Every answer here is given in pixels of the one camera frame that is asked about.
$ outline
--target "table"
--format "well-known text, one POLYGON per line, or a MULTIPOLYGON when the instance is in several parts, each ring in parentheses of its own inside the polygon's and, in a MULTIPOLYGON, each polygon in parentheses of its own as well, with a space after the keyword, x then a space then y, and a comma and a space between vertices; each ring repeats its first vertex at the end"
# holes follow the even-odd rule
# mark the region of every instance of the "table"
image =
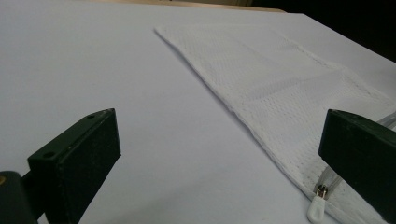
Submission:
POLYGON ((309 200, 153 33, 194 23, 274 26, 396 99, 395 63, 302 14, 2 0, 0 169, 24 175, 28 156, 114 107, 122 157, 80 223, 308 223, 309 200))

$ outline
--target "clamp jaw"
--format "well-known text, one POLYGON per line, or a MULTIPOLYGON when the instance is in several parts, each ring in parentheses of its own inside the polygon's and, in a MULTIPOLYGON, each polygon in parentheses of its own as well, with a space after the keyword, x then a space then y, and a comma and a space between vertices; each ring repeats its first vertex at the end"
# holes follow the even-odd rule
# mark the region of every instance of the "clamp jaw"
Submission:
POLYGON ((30 172, 0 172, 0 223, 78 223, 120 157, 116 111, 81 119, 28 158, 30 172))

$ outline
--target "white textured cloth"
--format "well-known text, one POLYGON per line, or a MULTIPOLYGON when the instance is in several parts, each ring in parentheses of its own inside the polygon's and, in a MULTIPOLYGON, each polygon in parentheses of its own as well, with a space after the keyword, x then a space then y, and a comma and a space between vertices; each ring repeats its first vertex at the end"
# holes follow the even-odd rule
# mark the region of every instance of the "white textured cloth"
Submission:
MULTIPOLYGON (((396 109, 352 71, 320 59, 268 26, 163 26, 156 32, 310 199, 326 166, 318 145, 327 110, 378 120, 396 109)), ((345 181, 327 201, 326 211, 342 223, 385 223, 345 181)))

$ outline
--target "textured towel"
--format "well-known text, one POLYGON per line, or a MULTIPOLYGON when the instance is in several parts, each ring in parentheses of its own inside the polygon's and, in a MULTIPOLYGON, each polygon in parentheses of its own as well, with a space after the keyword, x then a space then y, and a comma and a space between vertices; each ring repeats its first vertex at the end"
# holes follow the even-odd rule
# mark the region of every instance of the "textured towel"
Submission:
MULTIPOLYGON (((310 199, 326 166, 318 145, 327 110, 378 120, 396 109, 346 67, 320 59, 268 26, 163 26, 156 32, 310 199)), ((342 223, 385 223, 345 181, 326 211, 342 223)))

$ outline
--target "white surface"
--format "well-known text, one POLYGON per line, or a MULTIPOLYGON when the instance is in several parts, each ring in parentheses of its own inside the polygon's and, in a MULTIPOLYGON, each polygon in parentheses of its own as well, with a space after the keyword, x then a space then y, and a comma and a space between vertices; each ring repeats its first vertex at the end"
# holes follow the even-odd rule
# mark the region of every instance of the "white surface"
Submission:
MULTIPOLYGON (((279 169, 309 198, 327 164, 318 155, 329 109, 380 120, 396 104, 340 64, 268 25, 170 25, 155 31, 245 123, 279 169), (253 38, 262 42, 252 42, 253 38)), ((342 223, 385 223, 345 181, 326 212, 342 223)))
POLYGON ((115 107, 122 157, 80 223, 307 223, 308 199, 153 33, 224 22, 275 26, 396 99, 394 63, 304 15, 0 1, 0 170, 115 107))

